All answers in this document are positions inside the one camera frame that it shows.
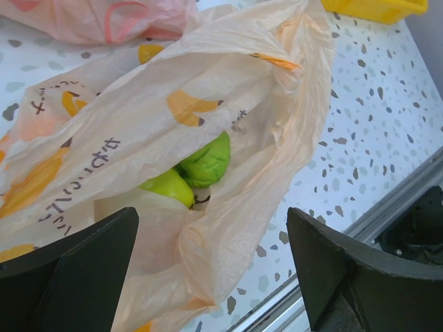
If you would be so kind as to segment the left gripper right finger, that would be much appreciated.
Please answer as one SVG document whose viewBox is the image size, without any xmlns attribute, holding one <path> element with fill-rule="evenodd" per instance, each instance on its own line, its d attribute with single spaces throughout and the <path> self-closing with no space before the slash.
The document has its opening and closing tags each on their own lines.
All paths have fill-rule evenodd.
<svg viewBox="0 0 443 332">
<path fill-rule="evenodd" d="M 287 211 L 312 331 L 441 331 L 442 269 L 371 248 L 298 208 Z"/>
</svg>

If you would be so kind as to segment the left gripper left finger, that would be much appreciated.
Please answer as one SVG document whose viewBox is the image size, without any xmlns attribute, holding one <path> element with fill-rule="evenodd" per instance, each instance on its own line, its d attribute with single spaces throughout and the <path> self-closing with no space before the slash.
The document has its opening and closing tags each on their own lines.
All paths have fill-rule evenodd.
<svg viewBox="0 0 443 332">
<path fill-rule="evenodd" d="M 1 263 L 1 330 L 110 331 L 138 223 L 125 207 Z"/>
</svg>

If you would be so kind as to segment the orange plastic fruit bag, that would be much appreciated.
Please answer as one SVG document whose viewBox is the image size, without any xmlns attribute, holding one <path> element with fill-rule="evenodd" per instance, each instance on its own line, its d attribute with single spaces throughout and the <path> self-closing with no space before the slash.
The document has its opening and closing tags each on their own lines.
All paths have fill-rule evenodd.
<svg viewBox="0 0 443 332">
<path fill-rule="evenodd" d="M 1 263 L 123 208 L 138 230 L 110 331 L 179 331 L 248 269 L 329 108 L 320 1 L 201 11 L 149 61 L 120 50 L 27 89 L 1 141 Z M 138 186 L 222 132 L 230 162 L 188 209 Z"/>
</svg>

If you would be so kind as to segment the green round bumpy fruit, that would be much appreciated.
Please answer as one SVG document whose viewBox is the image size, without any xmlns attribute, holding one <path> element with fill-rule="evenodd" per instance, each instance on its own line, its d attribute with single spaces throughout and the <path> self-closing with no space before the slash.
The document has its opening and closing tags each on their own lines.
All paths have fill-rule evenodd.
<svg viewBox="0 0 443 332">
<path fill-rule="evenodd" d="M 207 188 L 223 177 L 229 162 L 230 137 L 222 132 L 174 168 L 190 187 Z"/>
</svg>

